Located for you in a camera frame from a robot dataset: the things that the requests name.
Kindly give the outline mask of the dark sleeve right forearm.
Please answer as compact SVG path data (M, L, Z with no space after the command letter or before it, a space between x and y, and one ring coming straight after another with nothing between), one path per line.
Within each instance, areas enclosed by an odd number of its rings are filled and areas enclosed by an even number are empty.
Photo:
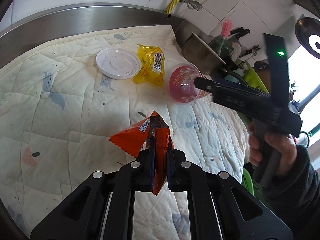
M293 168L285 176L275 176L263 196L294 239L319 239L319 175L304 146L297 146Z

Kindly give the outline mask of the person's right hand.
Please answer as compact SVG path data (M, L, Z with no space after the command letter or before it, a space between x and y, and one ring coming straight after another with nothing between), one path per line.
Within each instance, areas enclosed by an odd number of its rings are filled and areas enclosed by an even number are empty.
M248 141L250 146L249 161L252 165L258 167L263 160L263 155L259 151L260 142L254 135L253 123L249 124L248 129L251 133ZM279 133L267 132L265 134L265 141L281 153L281 159L276 175L285 176L293 168L296 161L297 148L294 140L291 137L287 137Z

